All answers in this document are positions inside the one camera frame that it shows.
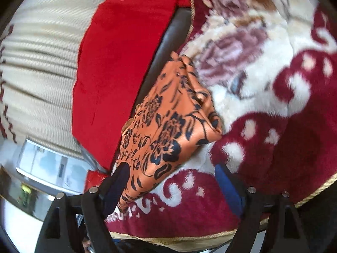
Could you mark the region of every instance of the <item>floral blanket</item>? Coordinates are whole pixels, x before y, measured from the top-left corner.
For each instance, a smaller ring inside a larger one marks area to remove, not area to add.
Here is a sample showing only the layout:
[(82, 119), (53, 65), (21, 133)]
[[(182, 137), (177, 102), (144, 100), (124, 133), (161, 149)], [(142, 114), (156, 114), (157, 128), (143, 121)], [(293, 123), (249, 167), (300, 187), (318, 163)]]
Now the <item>floral blanket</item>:
[(214, 178), (225, 163), (259, 191), (290, 193), (300, 206), (337, 179), (337, 44), (317, 0), (191, 0), (190, 57), (223, 121), (152, 192), (116, 210), (113, 237), (178, 251), (231, 239), (238, 219)]

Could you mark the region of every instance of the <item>black floral pattern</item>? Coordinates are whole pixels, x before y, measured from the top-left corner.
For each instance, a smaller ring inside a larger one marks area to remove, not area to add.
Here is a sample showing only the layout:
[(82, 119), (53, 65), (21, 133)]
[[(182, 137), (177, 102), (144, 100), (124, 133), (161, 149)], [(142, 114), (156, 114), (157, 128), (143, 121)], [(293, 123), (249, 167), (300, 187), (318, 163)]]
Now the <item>black floral pattern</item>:
[(126, 133), (125, 133), (125, 137), (124, 137), (124, 141), (123, 141), (123, 148), (126, 149), (130, 143), (130, 138), (132, 135), (132, 129), (129, 128)]
[(158, 139), (150, 145), (151, 163), (159, 165), (161, 160), (175, 162), (179, 159), (181, 147), (175, 139), (181, 136), (185, 122), (182, 115), (174, 112), (171, 118), (164, 123)]
[(127, 162), (131, 172), (120, 209), (158, 185), (193, 149), (221, 136), (210, 130), (219, 125), (218, 116), (191, 61), (175, 54), (168, 64), (123, 134), (117, 164)]
[(156, 94), (154, 99), (146, 103), (145, 105), (146, 116), (144, 119), (144, 123), (146, 124), (147, 127), (150, 126), (152, 119), (154, 117), (154, 114), (157, 112), (158, 108), (161, 106), (162, 100), (163, 100), (163, 97)]

